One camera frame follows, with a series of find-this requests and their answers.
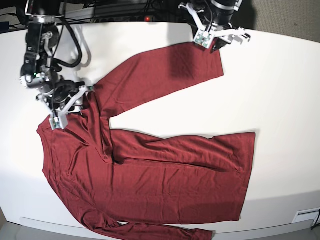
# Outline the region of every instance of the table surface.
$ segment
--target table surface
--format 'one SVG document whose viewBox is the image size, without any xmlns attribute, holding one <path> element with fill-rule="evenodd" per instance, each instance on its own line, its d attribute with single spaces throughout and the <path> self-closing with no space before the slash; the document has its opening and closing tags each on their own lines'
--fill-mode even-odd
<svg viewBox="0 0 320 240">
<path fill-rule="evenodd" d="M 138 53 L 192 42 L 192 31 L 186 24 L 130 22 L 73 27 L 84 57 L 78 68 L 64 68 L 61 74 L 88 85 Z M 9 222 L 21 224 L 21 218 L 28 218 L 83 228 L 42 173 L 43 148 L 36 131 L 47 111 L 35 100 L 37 92 L 24 89 L 19 82 L 25 34 L 0 35 L 0 206 Z M 316 181 L 320 169 L 320 44 L 258 31 L 249 34 L 250 42 L 235 42 L 221 50 L 223 77 L 143 104 L 110 121 L 114 129 L 162 138 L 257 133 L 241 220 L 186 228 L 223 233 L 286 224 L 287 219 L 252 223 L 253 204 L 320 191 Z M 76 52 L 64 31 L 57 57 L 72 61 Z"/>
</svg>

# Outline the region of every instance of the shirt sleeve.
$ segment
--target shirt sleeve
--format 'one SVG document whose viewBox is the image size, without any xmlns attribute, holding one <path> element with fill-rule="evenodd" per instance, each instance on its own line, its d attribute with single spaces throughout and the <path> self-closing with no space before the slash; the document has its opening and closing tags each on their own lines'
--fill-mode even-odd
<svg viewBox="0 0 320 240">
<path fill-rule="evenodd" d="M 213 232 L 202 229 L 182 229 L 145 223 L 120 224 L 99 211 L 82 197 L 65 189 L 56 179 L 47 176 L 52 189 L 70 213 L 87 229 L 120 240 L 211 240 Z"/>
</svg>

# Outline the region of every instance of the red shirt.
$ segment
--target red shirt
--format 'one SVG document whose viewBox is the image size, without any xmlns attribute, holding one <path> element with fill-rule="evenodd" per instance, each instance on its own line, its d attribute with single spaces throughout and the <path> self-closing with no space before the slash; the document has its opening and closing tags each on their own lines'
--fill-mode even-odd
<svg viewBox="0 0 320 240">
<path fill-rule="evenodd" d="M 109 127 L 111 117 L 222 75 L 219 52 L 192 43 L 148 51 L 99 81 L 65 130 L 46 119 L 43 172 L 71 214 L 122 240 L 211 240 L 211 231 L 162 224 L 238 221 L 255 133 L 162 139 Z"/>
</svg>

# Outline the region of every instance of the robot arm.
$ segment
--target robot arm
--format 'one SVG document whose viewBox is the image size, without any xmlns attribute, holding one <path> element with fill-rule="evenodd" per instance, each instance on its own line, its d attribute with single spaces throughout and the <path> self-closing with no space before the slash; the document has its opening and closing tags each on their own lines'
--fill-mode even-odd
<svg viewBox="0 0 320 240">
<path fill-rule="evenodd" d="M 242 27 L 233 28 L 231 18 L 235 11 L 238 11 L 243 0 L 191 0 L 191 3 L 181 3 L 179 8 L 186 9 L 192 16 L 198 31 L 193 41 L 214 52 L 226 44 L 231 44 L 235 36 L 241 36 L 250 40 L 251 36 Z M 207 25 L 203 25 L 199 14 L 210 19 Z"/>
<path fill-rule="evenodd" d="M 58 74 L 61 66 L 74 68 L 82 60 L 80 44 L 71 26 L 59 13 L 60 5 L 60 0 L 28 0 L 25 14 L 32 21 L 26 35 L 26 53 L 20 78 L 27 89 L 40 92 L 37 100 L 48 109 L 52 130 L 64 129 L 68 125 L 67 114 L 79 112 L 84 94 L 92 89 L 86 87 L 84 82 L 64 80 Z M 78 58 L 73 63 L 55 58 L 53 49 L 57 49 L 61 38 L 57 28 L 58 19 L 69 31 L 77 48 Z"/>
</svg>

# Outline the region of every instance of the long-sleeve shirt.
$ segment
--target long-sleeve shirt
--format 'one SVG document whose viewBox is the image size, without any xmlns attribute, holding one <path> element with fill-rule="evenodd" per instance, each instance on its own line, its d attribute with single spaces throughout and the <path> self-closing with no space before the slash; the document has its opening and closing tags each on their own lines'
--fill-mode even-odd
<svg viewBox="0 0 320 240">
<path fill-rule="evenodd" d="M 211 231 L 163 224 L 238 221 L 255 133 L 162 139 L 109 126 L 111 117 L 222 75 L 219 52 L 192 43 L 152 50 L 100 80 L 65 130 L 52 131 L 46 119 L 38 128 L 43 173 L 75 219 L 122 240 L 210 240 Z"/>
</svg>

